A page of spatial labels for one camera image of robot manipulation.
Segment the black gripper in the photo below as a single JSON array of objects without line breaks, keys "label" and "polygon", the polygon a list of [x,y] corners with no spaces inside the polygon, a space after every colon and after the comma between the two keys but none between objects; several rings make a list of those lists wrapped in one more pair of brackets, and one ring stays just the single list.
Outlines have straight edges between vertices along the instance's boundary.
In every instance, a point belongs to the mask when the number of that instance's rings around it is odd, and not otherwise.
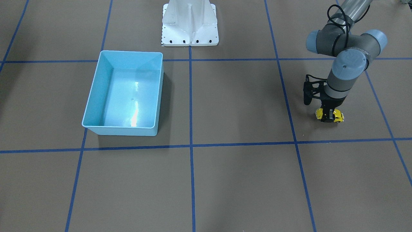
[{"label": "black gripper", "polygon": [[330,96],[321,96],[321,108],[323,109],[323,122],[334,123],[335,115],[334,109],[341,106],[346,97],[343,98],[332,98]]}]

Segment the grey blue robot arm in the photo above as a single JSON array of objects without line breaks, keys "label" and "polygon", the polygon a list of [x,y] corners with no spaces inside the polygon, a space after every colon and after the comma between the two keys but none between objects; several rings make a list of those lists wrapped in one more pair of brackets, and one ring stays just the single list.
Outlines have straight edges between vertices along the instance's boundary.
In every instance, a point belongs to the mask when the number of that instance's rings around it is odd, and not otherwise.
[{"label": "grey blue robot arm", "polygon": [[380,30],[369,30],[361,35],[352,35],[350,30],[368,12],[371,0],[346,0],[341,5],[332,5],[337,11],[330,15],[321,30],[312,31],[306,40],[306,48],[315,54],[334,57],[327,78],[307,74],[303,85],[304,104],[313,99],[321,101],[316,118],[324,123],[344,121],[337,108],[344,102],[358,77],[367,70],[372,61],[385,49],[388,39]]}]

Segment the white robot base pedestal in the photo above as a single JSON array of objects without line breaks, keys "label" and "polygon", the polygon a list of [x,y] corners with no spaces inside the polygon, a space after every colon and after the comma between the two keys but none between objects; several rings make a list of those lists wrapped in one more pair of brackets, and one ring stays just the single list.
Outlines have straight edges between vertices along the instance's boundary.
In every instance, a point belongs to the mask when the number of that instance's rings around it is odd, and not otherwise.
[{"label": "white robot base pedestal", "polygon": [[162,11],[163,46],[217,46],[216,6],[209,0],[170,0]]}]

